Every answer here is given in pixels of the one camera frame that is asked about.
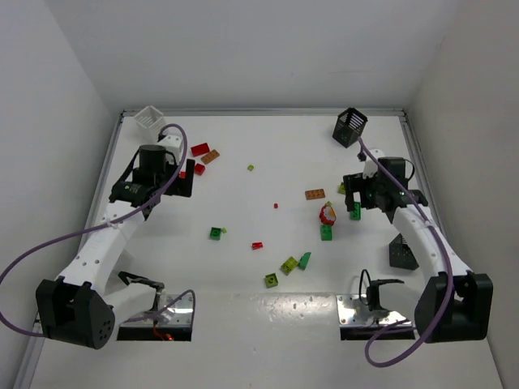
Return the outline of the red flower lego brick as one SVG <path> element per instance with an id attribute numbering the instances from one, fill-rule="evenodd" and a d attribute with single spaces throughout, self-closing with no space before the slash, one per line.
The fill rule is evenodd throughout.
<path id="1" fill-rule="evenodd" d="M 320 221 L 322 224 L 333 226 L 337 220 L 337 215 L 331 205 L 325 204 L 320 210 Z"/>

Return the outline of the dark green lego brick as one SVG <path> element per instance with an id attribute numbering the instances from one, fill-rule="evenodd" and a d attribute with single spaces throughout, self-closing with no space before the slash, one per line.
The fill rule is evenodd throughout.
<path id="1" fill-rule="evenodd" d="M 320 238 L 324 242 L 332 240 L 332 226 L 330 224 L 322 224 L 320 226 Z"/>

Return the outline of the green curved lego piece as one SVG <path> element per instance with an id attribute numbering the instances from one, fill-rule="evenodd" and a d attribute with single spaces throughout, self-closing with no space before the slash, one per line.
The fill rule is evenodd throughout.
<path id="1" fill-rule="evenodd" d="M 311 257 L 311 252 L 306 252 L 302 255 L 302 257 L 299 259 L 298 267 L 302 270 L 305 270 L 307 268 L 307 265 L 309 263 Z"/>

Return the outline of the lime lego brick front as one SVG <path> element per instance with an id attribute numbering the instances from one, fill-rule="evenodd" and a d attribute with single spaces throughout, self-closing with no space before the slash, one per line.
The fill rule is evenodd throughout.
<path id="1" fill-rule="evenodd" d="M 276 273 L 268 274 L 264 277 L 265 285 L 268 289 L 277 287 L 279 285 L 279 281 L 277 279 Z"/>

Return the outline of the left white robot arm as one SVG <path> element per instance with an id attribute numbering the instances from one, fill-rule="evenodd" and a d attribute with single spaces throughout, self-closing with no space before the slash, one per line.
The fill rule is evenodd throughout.
<path id="1" fill-rule="evenodd" d="M 160 145 L 142 145 L 114 183 L 99 229 L 55 280 L 36 289 L 41 329 L 47 339 L 100 349 L 124 322 L 164 312 L 164 284 L 120 271 L 123 289 L 105 288 L 119 257 L 162 195 L 191 197 L 195 161 L 177 161 Z"/>

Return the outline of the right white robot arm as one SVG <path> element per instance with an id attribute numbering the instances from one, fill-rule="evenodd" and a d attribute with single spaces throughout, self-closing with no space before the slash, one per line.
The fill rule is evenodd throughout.
<path id="1" fill-rule="evenodd" d="M 485 339 L 493 295 L 490 277 L 473 272 L 448 244 L 425 195 L 410 189 L 404 158 L 386 157 L 378 149 L 362 150 L 358 158 L 364 170 L 343 177 L 347 210 L 381 210 L 426 281 L 424 290 L 415 292 L 402 280 L 371 280 L 368 308 L 398 311 L 428 343 Z"/>

